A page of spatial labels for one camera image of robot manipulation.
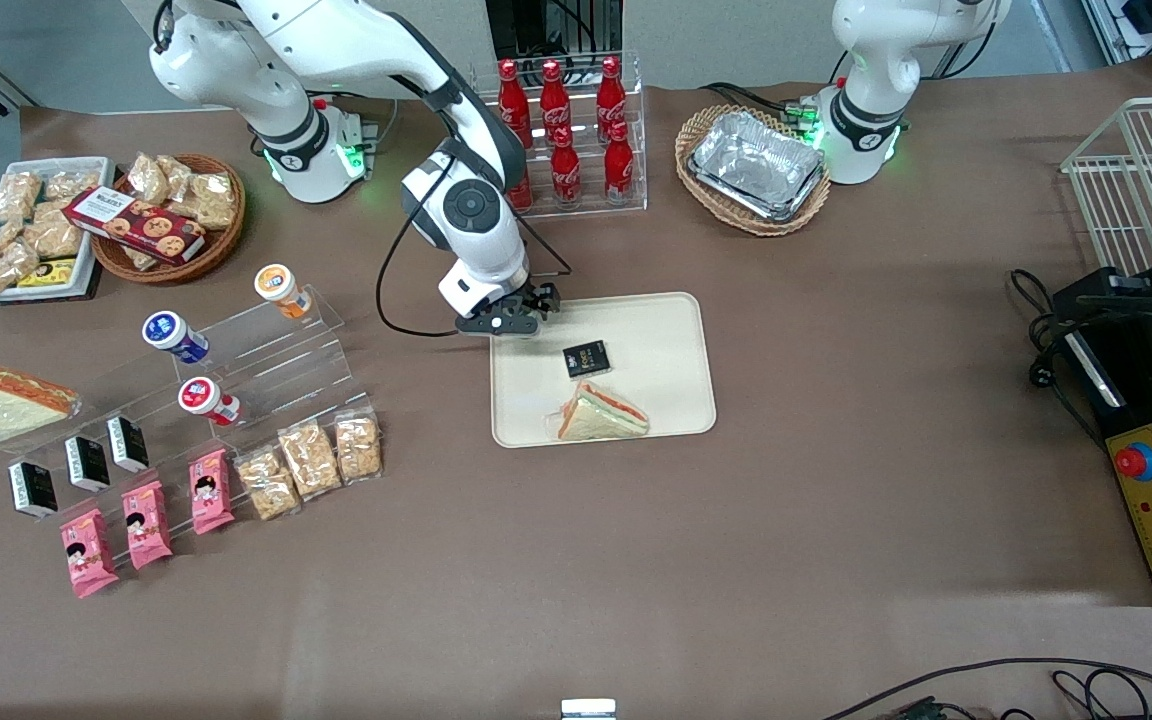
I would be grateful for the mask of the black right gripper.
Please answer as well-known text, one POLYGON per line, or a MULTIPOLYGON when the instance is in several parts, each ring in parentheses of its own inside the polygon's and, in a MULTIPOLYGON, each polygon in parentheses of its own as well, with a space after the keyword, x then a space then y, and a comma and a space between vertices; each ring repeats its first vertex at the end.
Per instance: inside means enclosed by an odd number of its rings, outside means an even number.
POLYGON ((526 313, 530 318, 544 319, 544 313, 561 311, 561 291, 556 286, 536 287, 525 283, 517 291, 506 296, 506 313, 526 313))

